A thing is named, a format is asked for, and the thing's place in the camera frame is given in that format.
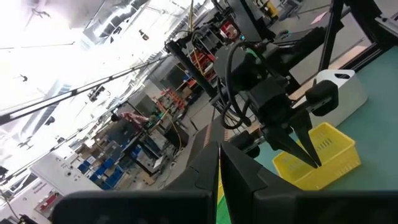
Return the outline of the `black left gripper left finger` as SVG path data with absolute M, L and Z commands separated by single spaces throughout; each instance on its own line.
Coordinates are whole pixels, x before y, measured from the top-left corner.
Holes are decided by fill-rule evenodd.
M 219 145 L 210 142 L 166 190 L 209 190 L 218 186 Z

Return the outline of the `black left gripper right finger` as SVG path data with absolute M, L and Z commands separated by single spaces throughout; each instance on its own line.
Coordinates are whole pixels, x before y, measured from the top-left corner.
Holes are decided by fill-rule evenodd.
M 298 187 L 230 142 L 220 146 L 224 195 L 232 224 L 293 224 Z

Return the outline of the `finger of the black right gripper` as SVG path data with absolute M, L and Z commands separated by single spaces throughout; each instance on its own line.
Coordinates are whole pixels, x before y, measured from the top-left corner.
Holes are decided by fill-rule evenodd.
M 303 148 L 307 151 L 308 155 L 315 163 L 315 167 L 320 167 L 322 165 L 321 160 L 309 135 L 309 131 L 312 129 L 311 121 L 309 119 L 300 119 L 293 124 L 293 128 Z
M 306 164 L 317 168 L 317 163 L 307 154 L 281 126 L 269 126 L 264 128 L 264 138 L 273 150 L 287 152 Z

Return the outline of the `yellow plastic basket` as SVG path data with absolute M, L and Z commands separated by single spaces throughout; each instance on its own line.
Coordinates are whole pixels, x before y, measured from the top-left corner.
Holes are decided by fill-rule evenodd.
M 313 168 L 286 152 L 272 163 L 281 178 L 302 190 L 320 190 L 361 165 L 355 141 L 329 123 L 322 123 L 309 131 L 310 139 L 322 162 Z
M 217 196 L 217 204 L 221 202 L 224 197 L 223 183 L 221 178 L 221 168 L 218 169 L 218 196 Z

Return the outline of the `white plastic bin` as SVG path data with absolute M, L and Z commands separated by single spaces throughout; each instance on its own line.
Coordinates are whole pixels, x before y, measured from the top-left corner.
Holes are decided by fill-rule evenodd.
M 354 70 L 323 70 L 318 72 L 315 80 L 317 83 L 329 80 L 338 86 L 339 105 L 324 116 L 315 116 L 310 113 L 313 127 L 324 122 L 337 127 L 368 100 L 368 94 Z

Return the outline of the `black hazard-striped floor mat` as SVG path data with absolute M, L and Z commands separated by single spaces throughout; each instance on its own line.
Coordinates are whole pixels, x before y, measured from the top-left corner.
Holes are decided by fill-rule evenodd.
M 187 165 L 191 163 L 198 153 L 210 142 L 222 142 L 229 139 L 229 131 L 226 130 L 219 122 L 215 121 L 199 131 L 193 140 L 190 148 L 190 155 Z

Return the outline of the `green table mat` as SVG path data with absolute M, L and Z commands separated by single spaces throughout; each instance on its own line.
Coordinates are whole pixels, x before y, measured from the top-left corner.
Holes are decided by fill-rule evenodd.
M 398 47 L 357 76 L 367 102 L 338 126 L 355 140 L 362 164 L 328 190 L 398 190 Z

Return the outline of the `person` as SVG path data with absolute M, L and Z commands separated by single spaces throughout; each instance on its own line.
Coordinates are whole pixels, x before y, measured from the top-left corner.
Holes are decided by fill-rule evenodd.
M 149 122 L 149 118 L 135 114 L 133 112 L 122 112 L 119 114 L 113 113 L 111 115 L 111 121 L 113 122 L 120 121 L 121 119 L 125 119 L 126 121 L 130 122 L 138 131 L 141 131 Z

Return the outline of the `white machine cabinet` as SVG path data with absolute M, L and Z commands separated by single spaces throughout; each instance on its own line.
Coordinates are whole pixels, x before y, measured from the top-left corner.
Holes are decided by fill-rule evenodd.
M 75 166 L 54 152 L 34 162 L 30 171 L 63 196 L 81 191 L 101 190 Z

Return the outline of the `black overhead light bar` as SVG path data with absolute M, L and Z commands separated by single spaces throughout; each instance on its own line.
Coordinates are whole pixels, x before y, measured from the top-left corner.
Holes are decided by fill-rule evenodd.
M 99 87 L 101 85 L 104 85 L 105 83 L 113 82 L 118 78 L 124 77 L 136 70 L 140 70 L 141 68 L 147 67 L 149 65 L 152 65 L 153 63 L 159 62 L 161 60 L 164 60 L 168 57 L 170 57 L 170 54 L 166 54 L 164 56 L 161 56 L 157 59 L 153 59 L 152 61 L 147 61 L 144 63 L 141 63 L 139 65 L 135 65 L 127 70 L 123 70 L 121 72 L 115 73 L 113 75 L 110 75 L 108 77 L 100 78 L 99 80 L 96 80 L 94 82 L 91 82 L 89 84 L 80 86 L 78 88 L 71 89 L 65 93 L 52 96 L 46 100 L 42 101 L 35 101 L 34 103 L 28 104 L 26 106 L 22 106 L 18 109 L 12 110 L 10 112 L 0 114 L 0 126 L 10 123 L 14 120 L 17 120 L 19 118 L 22 118 L 24 116 L 30 115 L 32 113 L 35 113 L 36 111 L 42 110 L 44 108 L 47 108 L 51 105 L 54 105 L 56 103 L 60 103 L 64 100 L 67 100 L 69 98 L 72 98 L 74 96 L 77 96 L 79 94 L 82 94 L 88 90 L 91 90 L 93 88 Z

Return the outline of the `black aluminium table frame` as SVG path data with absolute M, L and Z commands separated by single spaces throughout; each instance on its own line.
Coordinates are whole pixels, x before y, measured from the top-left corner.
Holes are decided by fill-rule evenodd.
M 349 7 L 350 13 L 352 13 L 371 45 L 346 62 L 341 67 L 343 70 L 357 72 L 393 46 L 398 46 L 398 21 L 383 16 L 374 0 L 332 0 L 319 71 L 326 70 L 329 67 L 344 5 Z

